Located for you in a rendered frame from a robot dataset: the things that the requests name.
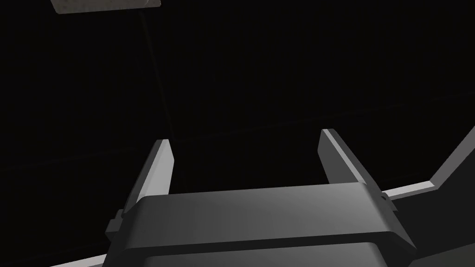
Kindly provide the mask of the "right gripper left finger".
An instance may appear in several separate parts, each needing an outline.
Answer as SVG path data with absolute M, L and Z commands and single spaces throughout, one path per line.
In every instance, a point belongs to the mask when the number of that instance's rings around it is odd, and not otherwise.
M 127 198 L 122 214 L 126 214 L 143 197 L 169 194 L 173 165 L 170 141 L 157 140 Z

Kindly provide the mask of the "pale grey slab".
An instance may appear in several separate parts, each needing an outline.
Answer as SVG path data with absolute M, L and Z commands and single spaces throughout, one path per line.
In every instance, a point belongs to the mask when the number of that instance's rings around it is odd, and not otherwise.
M 50 0 L 58 14 L 160 7 L 161 0 Z

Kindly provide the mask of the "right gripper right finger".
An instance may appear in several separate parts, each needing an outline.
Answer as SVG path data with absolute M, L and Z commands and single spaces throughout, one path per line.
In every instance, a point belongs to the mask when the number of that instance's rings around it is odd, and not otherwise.
M 375 180 L 334 129 L 321 130 L 317 152 L 329 183 L 359 182 L 381 192 Z

